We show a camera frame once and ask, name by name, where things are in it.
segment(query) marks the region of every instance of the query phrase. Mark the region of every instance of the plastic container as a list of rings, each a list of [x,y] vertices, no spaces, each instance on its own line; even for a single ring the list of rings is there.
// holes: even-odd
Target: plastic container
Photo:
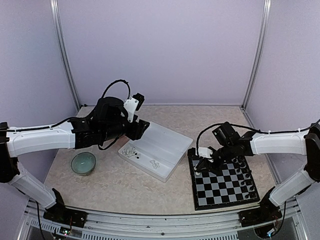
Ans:
[[[128,141],[118,153],[137,168],[166,182],[192,142],[190,137],[150,122],[141,139]]]
[[[90,152],[82,152],[76,155],[71,162],[72,170],[81,176],[88,176],[96,167],[96,157]]]

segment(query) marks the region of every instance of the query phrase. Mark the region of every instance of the metal frame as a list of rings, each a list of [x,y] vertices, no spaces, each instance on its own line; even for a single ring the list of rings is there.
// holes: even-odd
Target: metal frame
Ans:
[[[66,46],[65,46],[65,42],[64,42],[64,35],[63,35],[61,21],[60,21],[58,0],[50,0],[50,5],[51,5],[53,22],[54,22],[54,26],[55,26],[55,31],[56,31],[56,35],[57,35],[57,40],[58,40],[58,44],[59,44],[59,48],[60,48],[60,53],[61,53],[61,57],[62,57],[63,65],[64,65],[66,78],[67,78],[68,85],[69,85],[69,88],[71,91],[73,103],[75,105],[76,110],[79,111],[81,108],[81,104],[80,104],[76,85],[75,85],[75,82],[74,82],[74,79],[73,79],[73,76],[71,73],[70,64],[69,64],[69,60],[68,60],[68,56],[67,56]]]
[[[79,236],[74,237],[75,239],[138,240],[161,238],[164,240],[202,240],[216,238],[219,240],[223,239],[223,236],[230,236],[230,239],[234,239],[234,236],[238,238],[238,231],[253,228],[253,226],[241,227],[238,216],[238,212],[241,210],[243,209],[189,215],[138,215],[86,209],[88,216],[84,228],[73,227],[72,229]],[[44,209],[41,208],[40,218],[44,231],[53,233],[54,229],[60,230],[60,227],[68,227],[43,219],[43,212]],[[304,220],[295,199],[287,202],[285,218],[293,218],[299,239],[307,240]],[[19,226],[20,231],[15,238],[17,240],[25,240],[30,227],[39,227],[37,206],[34,201],[30,200],[28,202]]]
[[[246,108],[248,106],[248,103],[249,103],[249,100],[250,100],[250,97],[252,95],[252,91],[253,91],[253,88],[255,85],[255,81],[256,81],[256,77],[257,77],[257,73],[258,73],[258,68],[259,68],[259,64],[261,61],[262,52],[263,52],[263,48],[264,48],[266,33],[267,33],[270,8],[271,8],[271,0],[264,0],[262,22],[261,22],[260,34],[259,34],[259,38],[258,38],[258,45],[257,45],[256,52],[255,52],[255,57],[254,57],[253,67],[252,67],[251,74],[250,74],[249,84],[246,89],[246,93],[245,93],[244,100],[242,103],[242,108],[244,110],[246,110]]]

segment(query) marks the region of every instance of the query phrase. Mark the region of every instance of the metal corner post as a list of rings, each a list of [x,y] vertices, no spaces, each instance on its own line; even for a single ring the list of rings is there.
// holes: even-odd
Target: metal corner post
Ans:
[[[67,78],[68,85],[69,85],[69,88],[71,91],[73,103],[75,105],[76,110],[79,111],[81,108],[81,104],[79,101],[76,85],[75,85],[74,79],[72,77],[70,64],[69,64],[69,60],[68,60],[68,56],[67,56],[67,51],[66,51],[66,47],[65,47],[64,36],[63,36],[63,31],[62,31],[62,26],[61,26],[61,21],[60,21],[58,0],[50,0],[50,5],[51,5],[53,22],[54,22],[57,40],[58,40],[58,44],[59,44],[59,48],[60,48],[60,53],[62,56],[62,61],[63,61],[63,65],[64,65],[66,78]]]
[[[246,93],[244,96],[244,100],[242,103],[242,108],[246,110],[250,97],[252,95],[252,91],[255,85],[257,73],[258,73],[258,68],[259,64],[261,61],[262,57],[262,52],[264,48],[264,42],[266,38],[266,33],[267,33],[267,26],[268,26],[268,21],[269,21],[269,15],[270,15],[270,8],[271,8],[271,0],[264,0],[264,6],[263,6],[263,14],[262,14],[262,21],[261,21],[261,27],[260,27],[260,33],[259,33],[259,38],[258,38],[258,45],[255,51],[255,56],[254,56],[254,62],[250,74],[250,80],[248,87],[246,89]]]

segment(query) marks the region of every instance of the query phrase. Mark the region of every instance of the clear plastic box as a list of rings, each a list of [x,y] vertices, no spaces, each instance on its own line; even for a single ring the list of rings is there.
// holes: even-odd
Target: clear plastic box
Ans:
[[[190,137],[150,122],[141,139],[128,141],[118,153],[137,168],[166,182],[192,142]]]

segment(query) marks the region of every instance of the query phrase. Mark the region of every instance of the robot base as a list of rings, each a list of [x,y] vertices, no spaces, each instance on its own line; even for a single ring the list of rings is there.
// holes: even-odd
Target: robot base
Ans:
[[[52,213],[46,211],[43,214],[43,218],[60,224],[83,228],[87,220],[87,213],[84,211],[69,209],[65,207],[63,212],[58,211]]]
[[[263,197],[260,202],[260,207],[239,212],[239,219],[243,228],[271,222],[276,220],[276,217],[278,219],[282,217],[280,208],[273,205],[269,200],[270,193],[273,189],[274,187],[271,188]]]

